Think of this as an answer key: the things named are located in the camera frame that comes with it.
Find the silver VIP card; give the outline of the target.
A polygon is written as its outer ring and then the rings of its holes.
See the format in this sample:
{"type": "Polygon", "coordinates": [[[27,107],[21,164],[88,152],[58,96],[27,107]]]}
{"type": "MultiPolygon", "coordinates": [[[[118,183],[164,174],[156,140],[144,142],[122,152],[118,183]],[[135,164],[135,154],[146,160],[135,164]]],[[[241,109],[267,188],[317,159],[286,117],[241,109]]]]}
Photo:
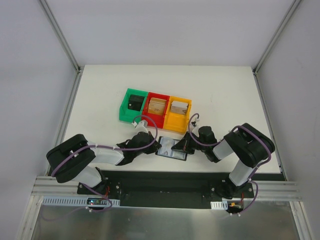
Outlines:
{"type": "Polygon", "coordinates": [[[157,155],[162,157],[172,158],[174,156],[174,151],[172,150],[172,145],[166,144],[162,145],[162,147],[157,151],[157,155]]]}

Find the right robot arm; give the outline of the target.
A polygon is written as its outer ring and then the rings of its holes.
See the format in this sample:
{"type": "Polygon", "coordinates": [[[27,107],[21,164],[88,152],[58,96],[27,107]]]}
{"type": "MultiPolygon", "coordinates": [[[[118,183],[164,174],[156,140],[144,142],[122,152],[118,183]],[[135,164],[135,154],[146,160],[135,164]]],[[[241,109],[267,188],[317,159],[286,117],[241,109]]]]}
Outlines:
{"type": "Polygon", "coordinates": [[[192,131],[187,131],[171,149],[190,155],[195,151],[201,151],[214,163],[235,154],[238,162],[234,169],[215,187],[218,196],[232,199],[242,193],[257,168],[264,161],[270,160],[276,148],[270,138],[250,124],[244,123],[226,134],[221,141],[217,141],[210,126],[196,126],[192,131]]]}

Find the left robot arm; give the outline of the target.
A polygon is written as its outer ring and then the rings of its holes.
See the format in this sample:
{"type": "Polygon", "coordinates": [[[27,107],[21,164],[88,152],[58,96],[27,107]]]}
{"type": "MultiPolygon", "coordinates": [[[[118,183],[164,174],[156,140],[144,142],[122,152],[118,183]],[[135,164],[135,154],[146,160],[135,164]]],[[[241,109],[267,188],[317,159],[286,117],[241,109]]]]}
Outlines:
{"type": "Polygon", "coordinates": [[[157,152],[162,145],[147,130],[146,120],[133,123],[136,135],[114,146],[89,142],[83,134],[76,134],[49,150],[46,159],[52,169],[51,176],[58,183],[78,182],[96,195],[109,193],[107,179],[98,167],[91,163],[124,166],[142,154],[157,152]]]}

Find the silver card stack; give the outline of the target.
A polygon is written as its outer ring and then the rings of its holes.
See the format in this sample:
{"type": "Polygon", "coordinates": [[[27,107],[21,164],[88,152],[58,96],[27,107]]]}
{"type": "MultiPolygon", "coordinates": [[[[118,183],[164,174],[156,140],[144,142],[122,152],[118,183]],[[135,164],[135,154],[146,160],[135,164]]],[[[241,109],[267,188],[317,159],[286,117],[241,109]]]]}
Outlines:
{"type": "Polygon", "coordinates": [[[188,111],[189,104],[187,102],[181,102],[181,101],[172,101],[170,105],[170,112],[179,114],[179,115],[186,115],[188,111]]]}

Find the gold card stack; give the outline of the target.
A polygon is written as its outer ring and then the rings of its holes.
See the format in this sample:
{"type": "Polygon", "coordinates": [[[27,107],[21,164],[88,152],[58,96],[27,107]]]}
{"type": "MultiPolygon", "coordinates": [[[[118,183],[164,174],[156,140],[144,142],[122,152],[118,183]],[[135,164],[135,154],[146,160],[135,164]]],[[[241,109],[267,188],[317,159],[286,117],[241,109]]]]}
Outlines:
{"type": "Polygon", "coordinates": [[[149,114],[162,116],[165,111],[167,101],[165,99],[152,97],[149,100],[147,112],[149,114]]]}

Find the black card stack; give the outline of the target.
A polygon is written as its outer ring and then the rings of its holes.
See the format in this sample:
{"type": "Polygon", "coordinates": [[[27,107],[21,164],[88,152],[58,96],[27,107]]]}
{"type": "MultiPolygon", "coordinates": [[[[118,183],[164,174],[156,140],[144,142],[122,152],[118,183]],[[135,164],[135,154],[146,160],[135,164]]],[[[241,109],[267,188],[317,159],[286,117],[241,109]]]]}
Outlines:
{"type": "Polygon", "coordinates": [[[144,96],[131,94],[128,98],[127,108],[132,111],[140,112],[145,100],[144,96]]]}

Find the yellow plastic bin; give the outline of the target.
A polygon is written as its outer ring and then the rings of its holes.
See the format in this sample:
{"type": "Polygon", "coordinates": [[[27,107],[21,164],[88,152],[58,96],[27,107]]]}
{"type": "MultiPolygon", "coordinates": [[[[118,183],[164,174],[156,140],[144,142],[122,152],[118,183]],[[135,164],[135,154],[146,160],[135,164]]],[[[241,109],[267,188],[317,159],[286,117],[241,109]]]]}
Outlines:
{"type": "Polygon", "coordinates": [[[163,129],[176,132],[179,134],[184,134],[187,131],[191,108],[192,108],[191,99],[181,98],[177,96],[170,96],[168,101],[168,107],[165,113],[163,129]],[[185,114],[179,114],[171,111],[172,103],[174,101],[185,103],[187,105],[185,114]]]}

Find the red plastic bin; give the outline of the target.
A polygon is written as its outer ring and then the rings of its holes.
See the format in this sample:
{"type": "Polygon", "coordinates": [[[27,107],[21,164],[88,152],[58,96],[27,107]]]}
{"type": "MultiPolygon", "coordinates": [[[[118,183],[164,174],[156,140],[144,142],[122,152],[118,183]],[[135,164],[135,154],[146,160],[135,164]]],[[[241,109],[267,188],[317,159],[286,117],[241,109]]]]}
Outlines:
{"type": "Polygon", "coordinates": [[[169,100],[169,95],[149,92],[142,110],[142,115],[144,116],[142,116],[141,119],[146,120],[150,127],[154,127],[156,125],[158,128],[162,129],[169,100]]]}

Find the green plastic bin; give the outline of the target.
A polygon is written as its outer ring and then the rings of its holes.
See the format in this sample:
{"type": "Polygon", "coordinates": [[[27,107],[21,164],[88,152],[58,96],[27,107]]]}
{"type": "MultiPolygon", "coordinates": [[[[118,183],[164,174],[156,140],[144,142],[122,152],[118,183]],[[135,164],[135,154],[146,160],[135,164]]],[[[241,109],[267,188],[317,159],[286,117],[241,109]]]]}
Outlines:
{"type": "Polygon", "coordinates": [[[147,96],[147,91],[128,88],[119,108],[118,119],[131,123],[134,117],[142,114],[147,96]]]}

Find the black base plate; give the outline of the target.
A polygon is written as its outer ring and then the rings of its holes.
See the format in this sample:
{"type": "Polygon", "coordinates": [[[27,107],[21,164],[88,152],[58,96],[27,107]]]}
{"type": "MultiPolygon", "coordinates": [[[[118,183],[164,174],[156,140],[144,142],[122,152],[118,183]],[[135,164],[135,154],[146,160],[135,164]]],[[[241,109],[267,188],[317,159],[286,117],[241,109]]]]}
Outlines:
{"type": "Polygon", "coordinates": [[[209,209],[223,199],[253,198],[253,186],[232,186],[226,173],[143,172],[102,170],[102,182],[86,187],[77,181],[77,194],[95,195],[89,206],[118,200],[122,207],[209,209]]]}

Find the right aluminium frame post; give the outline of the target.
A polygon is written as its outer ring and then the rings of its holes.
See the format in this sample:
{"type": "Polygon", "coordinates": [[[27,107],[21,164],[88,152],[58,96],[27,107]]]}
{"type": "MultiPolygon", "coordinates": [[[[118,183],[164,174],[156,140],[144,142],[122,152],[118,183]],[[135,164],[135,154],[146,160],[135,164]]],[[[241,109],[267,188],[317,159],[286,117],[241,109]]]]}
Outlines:
{"type": "Polygon", "coordinates": [[[276,46],[278,40],[280,39],[281,35],[285,31],[286,27],[290,23],[291,19],[293,18],[294,14],[297,12],[297,10],[300,7],[302,2],[303,2],[303,0],[293,0],[292,3],[290,4],[288,10],[284,14],[284,17],[280,21],[274,34],[272,35],[271,39],[269,40],[265,50],[263,51],[261,57],[259,58],[257,64],[252,69],[254,76],[256,76],[257,73],[259,72],[259,70],[262,68],[263,64],[267,60],[268,56],[271,54],[273,48],[276,46]]]}

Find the aluminium frame post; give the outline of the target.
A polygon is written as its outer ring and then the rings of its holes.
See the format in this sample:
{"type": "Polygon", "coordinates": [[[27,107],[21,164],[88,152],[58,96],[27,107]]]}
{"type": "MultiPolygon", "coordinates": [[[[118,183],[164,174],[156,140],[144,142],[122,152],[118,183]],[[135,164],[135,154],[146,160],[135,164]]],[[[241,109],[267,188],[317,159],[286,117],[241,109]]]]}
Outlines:
{"type": "Polygon", "coordinates": [[[284,14],[284,17],[280,21],[274,34],[272,35],[271,39],[269,40],[265,50],[263,51],[261,57],[259,58],[257,64],[252,69],[254,76],[256,76],[257,73],[259,72],[259,70],[262,68],[263,64],[267,60],[268,56],[271,54],[273,48],[276,46],[278,40],[280,39],[281,35],[285,31],[286,27],[290,23],[291,19],[293,18],[294,14],[297,12],[297,10],[300,7],[302,2],[303,2],[303,0],[293,0],[292,3],[290,4],[288,10],[284,14]]]}
{"type": "Polygon", "coordinates": [[[75,71],[77,73],[79,73],[81,71],[81,66],[79,65],[78,61],[76,60],[76,57],[73,53],[73,51],[71,50],[71,47],[65,37],[65,35],[63,34],[63,31],[61,29],[61,27],[59,26],[59,23],[53,13],[53,11],[51,10],[51,7],[48,3],[47,0],[38,0],[37,1],[40,5],[40,7],[42,8],[58,42],[60,43],[60,46],[62,47],[63,51],[65,52],[68,60],[70,61],[71,65],[73,66],[73,68],[75,69],[75,71]]]}

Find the left aluminium frame post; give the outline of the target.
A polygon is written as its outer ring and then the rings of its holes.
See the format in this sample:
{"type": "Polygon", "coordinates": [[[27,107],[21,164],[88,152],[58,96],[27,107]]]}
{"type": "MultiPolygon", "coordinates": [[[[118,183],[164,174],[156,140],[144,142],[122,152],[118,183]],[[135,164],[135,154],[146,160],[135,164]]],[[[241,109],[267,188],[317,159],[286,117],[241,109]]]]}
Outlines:
{"type": "Polygon", "coordinates": [[[71,47],[65,37],[65,35],[63,34],[63,31],[61,29],[61,27],[59,26],[59,23],[53,13],[53,11],[51,10],[51,7],[48,3],[47,0],[38,0],[37,1],[40,5],[40,7],[42,8],[58,42],[60,43],[60,46],[62,47],[63,51],[65,52],[68,60],[70,61],[71,65],[73,66],[73,68],[75,69],[75,71],[77,73],[79,73],[81,71],[81,66],[79,65],[78,61],[76,60],[76,57],[73,53],[73,51],[71,50],[71,47]]]}

